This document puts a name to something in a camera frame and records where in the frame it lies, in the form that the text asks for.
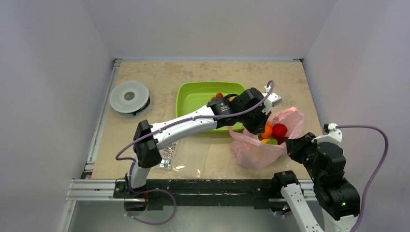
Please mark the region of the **pink plastic bag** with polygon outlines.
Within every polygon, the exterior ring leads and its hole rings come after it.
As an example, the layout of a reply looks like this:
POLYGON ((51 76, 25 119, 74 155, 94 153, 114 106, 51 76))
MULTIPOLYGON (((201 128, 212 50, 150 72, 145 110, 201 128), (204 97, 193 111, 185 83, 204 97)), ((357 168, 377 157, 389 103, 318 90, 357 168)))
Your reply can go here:
MULTIPOLYGON (((284 124, 289 139, 299 138, 302 134, 305 116, 296 107, 272 114, 267 123, 284 124)), ((245 168, 261 169, 275 162, 280 156, 287 154, 285 143, 270 145, 259 140, 258 136, 246 129, 242 132, 233 131, 228 127, 229 134, 234 139, 231 143, 231 153, 237 165, 245 168)))

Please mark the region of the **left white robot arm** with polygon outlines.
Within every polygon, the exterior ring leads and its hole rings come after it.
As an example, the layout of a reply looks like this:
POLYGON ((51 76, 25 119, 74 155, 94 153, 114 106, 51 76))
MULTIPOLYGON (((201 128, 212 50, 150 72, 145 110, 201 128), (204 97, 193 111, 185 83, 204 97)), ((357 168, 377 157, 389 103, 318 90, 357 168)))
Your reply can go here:
POLYGON ((144 193, 150 169, 160 164, 160 150, 185 137, 241 123, 252 134, 265 131, 271 108, 282 98, 267 86, 261 93, 255 88, 246 89, 240 95, 216 97, 201 108, 187 115, 162 123, 141 121, 136 129, 132 148, 136 154, 128 173, 125 191, 133 198, 144 193))

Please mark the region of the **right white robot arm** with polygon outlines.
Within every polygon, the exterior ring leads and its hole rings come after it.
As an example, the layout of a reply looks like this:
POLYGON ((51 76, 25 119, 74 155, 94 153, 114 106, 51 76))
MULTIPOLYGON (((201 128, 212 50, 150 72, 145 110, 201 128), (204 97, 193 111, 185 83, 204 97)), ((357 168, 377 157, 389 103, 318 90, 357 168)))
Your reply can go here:
POLYGON ((350 232, 360 215, 357 189, 344 178, 346 159, 340 147, 342 132, 313 133, 287 139, 284 144, 291 160, 302 164, 313 183, 313 192, 322 208, 321 228, 304 199, 301 183, 292 171, 274 174, 272 192, 283 197, 302 232, 350 232))

